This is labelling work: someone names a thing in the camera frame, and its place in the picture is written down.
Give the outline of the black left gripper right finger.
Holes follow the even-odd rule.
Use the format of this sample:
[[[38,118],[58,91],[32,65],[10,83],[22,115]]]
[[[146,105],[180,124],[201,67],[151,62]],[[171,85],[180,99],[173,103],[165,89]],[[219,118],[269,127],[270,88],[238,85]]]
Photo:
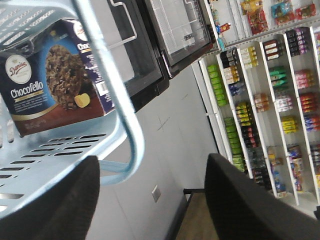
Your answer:
[[[204,193],[221,240],[318,240],[320,222],[276,199],[218,153],[207,158]]]

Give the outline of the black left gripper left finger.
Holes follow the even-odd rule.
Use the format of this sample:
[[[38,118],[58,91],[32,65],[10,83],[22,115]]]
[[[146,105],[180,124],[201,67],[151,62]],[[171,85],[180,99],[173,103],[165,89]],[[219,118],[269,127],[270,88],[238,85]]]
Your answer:
[[[0,220],[2,240],[84,240],[100,194],[97,157],[86,157],[48,191]]]

